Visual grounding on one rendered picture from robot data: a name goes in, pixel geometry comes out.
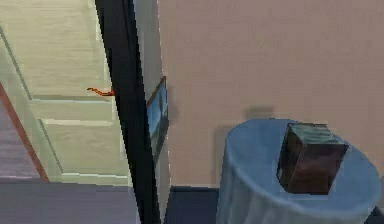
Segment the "blue framed painting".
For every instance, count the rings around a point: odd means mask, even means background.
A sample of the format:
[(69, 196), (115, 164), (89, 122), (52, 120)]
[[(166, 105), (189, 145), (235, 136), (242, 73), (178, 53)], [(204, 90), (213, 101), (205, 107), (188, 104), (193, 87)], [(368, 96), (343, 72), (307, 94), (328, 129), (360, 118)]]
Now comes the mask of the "blue framed painting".
[(168, 132), (166, 77), (163, 76), (147, 102), (147, 116), (154, 163), (157, 163)]

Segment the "round blue clothed table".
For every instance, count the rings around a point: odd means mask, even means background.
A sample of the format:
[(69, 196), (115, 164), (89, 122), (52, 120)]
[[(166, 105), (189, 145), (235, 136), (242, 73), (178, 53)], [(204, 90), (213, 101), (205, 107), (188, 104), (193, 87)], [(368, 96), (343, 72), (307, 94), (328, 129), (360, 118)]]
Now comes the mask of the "round blue clothed table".
[(364, 224), (382, 196), (375, 166), (350, 146), (327, 195), (290, 194), (277, 179), (289, 119), (253, 119), (225, 139), (216, 224)]

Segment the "dark brown box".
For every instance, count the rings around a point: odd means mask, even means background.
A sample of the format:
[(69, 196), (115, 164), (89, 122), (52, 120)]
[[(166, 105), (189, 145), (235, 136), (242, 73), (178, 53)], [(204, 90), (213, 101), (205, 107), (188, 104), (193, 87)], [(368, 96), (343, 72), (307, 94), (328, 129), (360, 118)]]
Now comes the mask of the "dark brown box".
[(327, 195), (349, 146), (326, 124), (288, 123), (276, 176), (286, 192)]

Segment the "pale green room door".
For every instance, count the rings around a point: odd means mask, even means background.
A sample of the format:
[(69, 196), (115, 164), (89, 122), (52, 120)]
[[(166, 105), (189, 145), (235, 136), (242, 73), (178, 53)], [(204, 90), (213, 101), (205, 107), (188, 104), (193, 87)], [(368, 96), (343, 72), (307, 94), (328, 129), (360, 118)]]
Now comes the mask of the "pale green room door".
[(0, 83), (52, 182), (132, 183), (95, 0), (0, 0)]

